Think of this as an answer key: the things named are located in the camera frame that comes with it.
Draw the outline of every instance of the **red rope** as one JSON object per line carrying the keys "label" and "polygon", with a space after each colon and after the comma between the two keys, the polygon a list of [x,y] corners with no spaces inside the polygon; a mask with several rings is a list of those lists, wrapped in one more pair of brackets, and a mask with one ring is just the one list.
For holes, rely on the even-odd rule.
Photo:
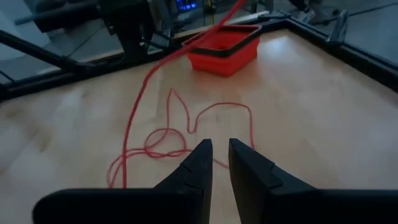
{"label": "red rope", "polygon": [[[132,156],[131,154],[128,154],[128,149],[127,149],[127,143],[129,140],[129,135],[130,135],[130,130],[131,130],[131,125],[132,122],[134,120],[134,116],[136,115],[136,111],[138,108],[138,104],[141,101],[142,95],[145,92],[145,89],[148,85],[148,81],[149,79],[153,76],[153,74],[163,65],[165,65],[167,62],[176,59],[180,56],[182,56],[183,54],[187,53],[188,51],[190,51],[192,48],[194,48],[196,45],[202,43],[205,39],[207,39],[209,36],[211,36],[212,34],[214,34],[222,25],[224,25],[224,23],[230,19],[232,17],[232,15],[243,5],[243,3],[245,2],[245,0],[238,0],[238,2],[234,5],[234,7],[229,11],[228,15],[217,25],[215,25],[213,28],[211,28],[210,30],[208,30],[207,32],[205,32],[205,34],[198,40],[192,42],[190,45],[186,45],[183,48],[175,51],[174,53],[170,54],[169,56],[163,58],[162,60],[159,61],[159,63],[157,65],[155,65],[150,71],[149,73],[145,76],[144,81],[142,82],[142,86],[141,89],[138,92],[137,98],[134,102],[134,106],[131,110],[131,113],[129,115],[129,119],[127,121],[127,126],[126,126],[126,131],[124,133],[124,139],[123,139],[123,148],[122,148],[122,154],[121,154],[121,167],[123,170],[123,175],[122,175],[122,187],[125,189],[127,188],[127,157],[128,156]],[[132,149],[134,151],[139,151],[141,150],[142,152],[135,152],[134,155],[137,154],[148,154],[147,153],[147,148],[143,147],[140,149]]]}
{"label": "red rope", "polygon": [[[199,112],[198,116],[195,119],[195,124],[193,126],[193,130],[190,130],[190,113],[188,110],[187,105],[185,104],[185,102],[181,99],[180,95],[174,90],[171,89],[169,91],[169,95],[167,96],[167,102],[166,102],[166,116],[167,116],[167,120],[166,120],[166,128],[158,128],[156,130],[154,130],[153,132],[151,132],[148,137],[146,137],[145,141],[144,141],[144,146],[141,148],[134,148],[134,149],[129,149],[127,150],[127,158],[130,158],[132,156],[136,156],[139,154],[145,154],[151,158],[154,159],[159,159],[159,158],[164,158],[164,157],[178,157],[181,156],[182,154],[186,153],[186,152],[192,152],[192,149],[189,149],[187,147],[187,141],[184,138],[183,134],[174,128],[170,128],[170,99],[172,94],[174,93],[174,95],[177,97],[177,99],[179,100],[179,102],[181,102],[182,106],[184,107],[185,110],[185,115],[187,116],[187,132],[189,134],[195,134],[198,130],[198,123],[199,123],[199,118],[200,116],[205,113],[206,111],[216,107],[216,106],[223,106],[223,105],[233,105],[233,106],[240,106],[243,108],[246,108],[247,111],[249,112],[249,129],[250,129],[250,142],[251,142],[251,147],[254,148],[254,140],[253,140],[253,120],[252,120],[252,113],[251,113],[251,109],[246,106],[243,105],[241,103],[233,103],[233,102],[222,102],[222,103],[215,103],[213,105],[208,106],[207,108],[203,109],[202,111]],[[149,140],[151,139],[151,137],[158,133],[158,132],[163,132],[163,135],[155,141],[155,143],[149,144]],[[182,148],[176,151],[171,151],[168,153],[160,153],[160,152],[154,152],[151,151],[151,149],[153,149],[155,146],[159,145],[165,138],[166,135],[168,133],[176,133],[181,141],[182,141]],[[114,182],[116,180],[116,177],[118,175],[118,172],[122,166],[122,156],[117,157],[110,165],[108,172],[107,172],[107,176],[106,176],[106,180],[108,183],[108,187],[109,188],[113,188],[114,187]],[[214,162],[218,165],[220,165],[221,167],[224,167],[226,169],[228,169],[228,165],[214,159]],[[114,169],[114,166],[117,165],[116,170],[114,171],[113,175],[112,175],[112,171]]]}

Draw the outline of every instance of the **red container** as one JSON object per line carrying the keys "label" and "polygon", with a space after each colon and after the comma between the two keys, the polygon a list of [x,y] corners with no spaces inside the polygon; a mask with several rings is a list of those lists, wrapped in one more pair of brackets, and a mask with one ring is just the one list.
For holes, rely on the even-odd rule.
{"label": "red container", "polygon": [[[189,52],[195,70],[230,77],[257,56],[261,26],[228,25]],[[188,45],[203,35],[185,41]]]}

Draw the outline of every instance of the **metal frame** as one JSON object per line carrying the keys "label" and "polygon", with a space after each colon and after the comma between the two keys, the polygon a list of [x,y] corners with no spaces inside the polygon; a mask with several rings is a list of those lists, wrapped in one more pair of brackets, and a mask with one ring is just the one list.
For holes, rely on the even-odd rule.
{"label": "metal frame", "polygon": [[[261,25],[262,34],[281,29],[288,29],[328,52],[332,56],[351,65],[375,81],[382,83],[395,92],[398,92],[397,65],[351,44],[344,42],[331,44],[330,42],[327,42],[327,40],[330,39],[328,35],[317,30],[313,26],[303,24],[291,18],[289,14],[285,12],[278,12],[276,15],[261,15],[255,19],[249,19],[237,24]],[[174,39],[174,43],[170,44],[173,46],[180,46],[183,41],[196,34],[197,33],[193,32],[190,35],[176,38]],[[60,70],[48,72],[36,77],[16,80],[13,83],[0,85],[0,101],[154,62],[174,51],[170,49],[158,50],[152,54],[146,53],[145,55],[140,55],[140,61],[126,59],[126,53],[128,55],[132,52],[125,52],[86,63],[80,63],[70,58],[64,58],[52,54],[45,49],[30,44],[18,37],[14,37],[11,34],[7,34],[4,31],[0,31],[0,43],[6,44],[60,68]]]}

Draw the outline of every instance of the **display screen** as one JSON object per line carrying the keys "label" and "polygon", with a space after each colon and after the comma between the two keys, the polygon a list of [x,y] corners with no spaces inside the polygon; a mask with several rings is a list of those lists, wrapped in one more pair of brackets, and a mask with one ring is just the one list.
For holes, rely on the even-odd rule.
{"label": "display screen", "polygon": [[197,7],[196,0],[175,0],[179,10],[187,11]]}

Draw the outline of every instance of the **wooden table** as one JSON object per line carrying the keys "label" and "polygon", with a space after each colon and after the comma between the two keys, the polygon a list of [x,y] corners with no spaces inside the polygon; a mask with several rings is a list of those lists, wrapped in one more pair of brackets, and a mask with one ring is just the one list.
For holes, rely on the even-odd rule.
{"label": "wooden table", "polygon": [[[254,116],[256,149],[316,187],[397,189],[398,95],[359,71],[280,30],[261,37],[258,57],[231,78],[193,71],[182,57],[150,81],[133,124],[129,147],[142,146],[165,126],[170,88],[192,116],[219,101],[244,103]],[[106,187],[109,163],[144,75],[154,63],[17,98],[0,107],[0,222],[29,223],[34,203],[65,188]],[[185,132],[174,98],[171,125],[190,147],[213,141],[214,158],[228,162],[228,139],[249,144],[248,113],[224,106]],[[180,148],[170,135],[156,150]],[[182,161],[139,156],[128,161],[128,186],[153,187]],[[226,169],[213,171],[211,223],[239,223]],[[116,186],[121,186],[119,175]]]}

